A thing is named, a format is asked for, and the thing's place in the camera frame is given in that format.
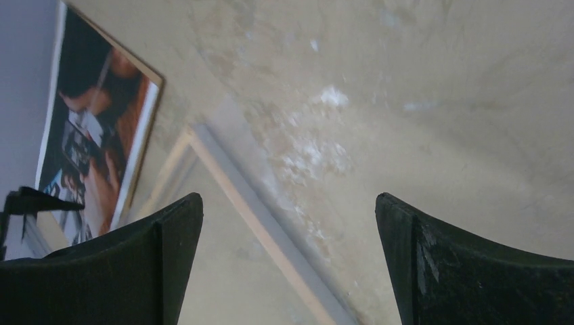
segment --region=canvas print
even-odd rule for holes
[[[36,185],[85,205],[53,213],[69,243],[77,244],[122,223],[160,82],[63,3],[58,24]]]

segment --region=beige tabletop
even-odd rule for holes
[[[399,324],[381,192],[574,258],[571,1],[71,2],[165,78],[134,209],[207,123],[360,324]],[[180,191],[206,207],[180,322],[312,324],[205,169]]]

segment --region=photograph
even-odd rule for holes
[[[80,13],[64,3],[59,13],[36,186],[85,205],[53,213],[78,244],[122,225],[160,84]]]

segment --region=stained surface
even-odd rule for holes
[[[167,81],[136,196],[207,122],[360,323],[399,323],[381,192],[574,258],[571,1],[72,3]]]

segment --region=framed picture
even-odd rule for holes
[[[162,78],[75,8],[58,4],[36,187],[85,205],[54,212],[70,244],[125,223]]]

